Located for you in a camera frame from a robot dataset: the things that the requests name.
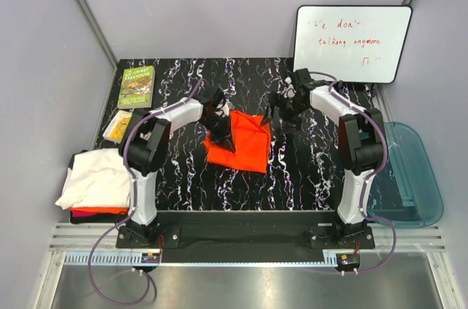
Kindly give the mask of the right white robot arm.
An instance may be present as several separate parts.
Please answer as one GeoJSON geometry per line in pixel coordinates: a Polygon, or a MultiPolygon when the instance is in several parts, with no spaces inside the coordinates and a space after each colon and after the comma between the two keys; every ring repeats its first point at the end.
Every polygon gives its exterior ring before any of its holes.
{"type": "Polygon", "coordinates": [[[375,175],[385,168],[388,147],[382,113],[352,103],[336,89],[338,80],[324,72],[307,68],[294,71],[285,79],[284,89],[268,95],[261,121],[264,126],[277,112],[286,131],[301,127],[301,114],[318,110],[338,126],[338,151],[344,168],[344,185],[332,239],[348,248],[365,232],[367,203],[375,175]]]}

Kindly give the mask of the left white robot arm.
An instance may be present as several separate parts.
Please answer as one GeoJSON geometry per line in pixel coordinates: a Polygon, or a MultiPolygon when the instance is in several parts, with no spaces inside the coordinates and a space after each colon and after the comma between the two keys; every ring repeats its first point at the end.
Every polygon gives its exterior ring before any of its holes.
{"type": "Polygon", "coordinates": [[[130,177],[130,207],[126,227],[141,247],[158,238],[155,203],[156,174],[164,165],[170,135],[191,123],[201,123],[215,146],[235,152],[230,109],[221,88],[207,85],[158,110],[136,110],[130,118],[118,153],[130,177]]]}

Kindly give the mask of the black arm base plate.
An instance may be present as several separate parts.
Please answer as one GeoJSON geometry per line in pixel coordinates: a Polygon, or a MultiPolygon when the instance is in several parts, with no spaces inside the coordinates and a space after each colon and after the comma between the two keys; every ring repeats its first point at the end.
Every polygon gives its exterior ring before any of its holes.
{"type": "Polygon", "coordinates": [[[333,211],[162,211],[146,229],[134,222],[121,226],[116,246],[177,249],[198,242],[292,243],[319,250],[375,248],[365,221],[346,226],[333,211]]]}

